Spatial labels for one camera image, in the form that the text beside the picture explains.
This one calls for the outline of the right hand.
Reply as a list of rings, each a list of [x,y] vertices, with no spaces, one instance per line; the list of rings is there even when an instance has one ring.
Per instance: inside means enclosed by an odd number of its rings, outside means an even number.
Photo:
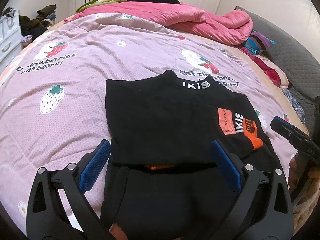
[[[305,185],[302,182],[302,170],[304,169],[304,161],[306,159],[301,157],[298,153],[290,160],[289,163],[289,178],[288,185],[290,187],[290,193],[297,188],[299,185]],[[302,204],[309,200],[318,190],[319,188],[319,166],[311,163],[311,167],[308,169],[308,180],[310,181],[309,187],[306,189],[304,194],[301,196],[298,204]]]

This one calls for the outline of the left hand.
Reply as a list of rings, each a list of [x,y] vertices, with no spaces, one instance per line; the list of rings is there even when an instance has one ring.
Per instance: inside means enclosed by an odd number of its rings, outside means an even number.
[[[120,228],[120,226],[116,223],[112,224],[109,229],[109,232],[116,240],[128,240],[125,232]]]

